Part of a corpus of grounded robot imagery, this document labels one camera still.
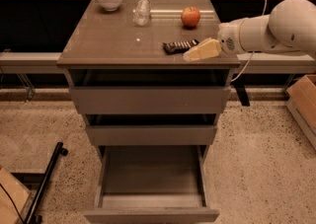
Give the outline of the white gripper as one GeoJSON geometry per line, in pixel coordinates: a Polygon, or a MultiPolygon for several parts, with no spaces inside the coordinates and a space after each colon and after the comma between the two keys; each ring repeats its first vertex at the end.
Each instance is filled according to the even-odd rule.
{"type": "Polygon", "coordinates": [[[197,46],[192,47],[183,55],[186,61],[197,61],[216,57],[222,50],[227,54],[240,54],[245,50],[240,41],[240,29],[243,20],[235,20],[229,23],[221,23],[217,39],[208,37],[202,40],[197,46]]]}

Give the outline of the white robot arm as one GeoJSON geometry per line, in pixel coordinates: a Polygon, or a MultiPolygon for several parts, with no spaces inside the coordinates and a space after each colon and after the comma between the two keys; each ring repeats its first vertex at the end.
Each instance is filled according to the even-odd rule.
{"type": "Polygon", "coordinates": [[[226,54],[300,51],[316,54],[316,6],[308,0],[283,0],[268,15],[243,18],[219,26],[217,39],[206,38],[184,53],[186,61],[226,54]]]}

